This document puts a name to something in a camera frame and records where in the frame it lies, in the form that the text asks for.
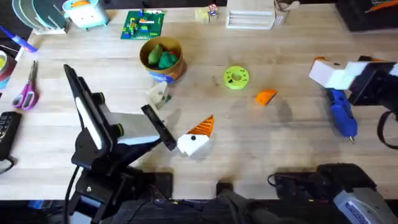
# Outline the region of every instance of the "scissors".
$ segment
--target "scissors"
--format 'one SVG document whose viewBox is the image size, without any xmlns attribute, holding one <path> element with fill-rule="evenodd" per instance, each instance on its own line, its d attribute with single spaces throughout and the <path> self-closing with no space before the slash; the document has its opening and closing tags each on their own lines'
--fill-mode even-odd
<svg viewBox="0 0 398 224">
<path fill-rule="evenodd" d="M 37 61 L 33 61 L 32 67 L 30 68 L 29 79 L 24 89 L 12 101 L 12 105 L 15 108 L 19 108 L 22 110 L 30 110 L 36 105 L 37 100 L 39 99 L 39 96 L 35 90 L 36 76 L 37 76 Z"/>
</svg>

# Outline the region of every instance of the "blue glue gun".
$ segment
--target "blue glue gun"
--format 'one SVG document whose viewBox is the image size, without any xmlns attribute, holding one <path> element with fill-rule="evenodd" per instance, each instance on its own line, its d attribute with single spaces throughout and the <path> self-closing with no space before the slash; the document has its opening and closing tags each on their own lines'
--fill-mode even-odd
<svg viewBox="0 0 398 224">
<path fill-rule="evenodd" d="M 330 111 L 336 128 L 342 136 L 349 138 L 354 143 L 354 137 L 358 132 L 358 124 L 351 112 L 346 94 L 343 90 L 326 89 L 326 95 L 330 102 Z"/>
</svg>

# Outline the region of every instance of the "green object in bowl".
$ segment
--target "green object in bowl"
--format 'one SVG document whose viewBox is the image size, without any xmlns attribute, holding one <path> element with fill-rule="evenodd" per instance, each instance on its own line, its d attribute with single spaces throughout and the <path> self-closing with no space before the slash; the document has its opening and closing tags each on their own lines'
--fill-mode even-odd
<svg viewBox="0 0 398 224">
<path fill-rule="evenodd" d="M 159 61 L 159 69 L 163 70 L 175 65 L 178 61 L 177 56 L 170 52 L 163 52 Z"/>
<path fill-rule="evenodd" d="M 156 65 L 157 63 L 159 63 L 162 52 L 163 52 L 162 46 L 160 46 L 160 44 L 156 45 L 155 48 L 148 55 L 148 64 Z"/>
</svg>

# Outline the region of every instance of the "black remote control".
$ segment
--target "black remote control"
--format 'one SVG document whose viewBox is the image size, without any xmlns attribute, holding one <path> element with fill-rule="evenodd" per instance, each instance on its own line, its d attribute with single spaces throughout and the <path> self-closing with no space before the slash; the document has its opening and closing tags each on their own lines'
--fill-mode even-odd
<svg viewBox="0 0 398 224">
<path fill-rule="evenodd" d="M 18 130 L 22 115 L 13 111 L 3 112 L 0 116 L 0 161 L 10 156 L 12 142 Z"/>
</svg>

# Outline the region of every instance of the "orange and white toy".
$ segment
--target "orange and white toy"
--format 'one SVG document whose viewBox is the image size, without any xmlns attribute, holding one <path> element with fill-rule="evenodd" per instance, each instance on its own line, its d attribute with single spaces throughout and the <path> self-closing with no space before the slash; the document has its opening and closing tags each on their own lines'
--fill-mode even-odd
<svg viewBox="0 0 398 224">
<path fill-rule="evenodd" d="M 213 125 L 214 117 L 211 115 L 189 132 L 179 137 L 177 140 L 177 147 L 182 153 L 191 156 L 210 140 L 210 135 L 213 132 Z"/>
</svg>

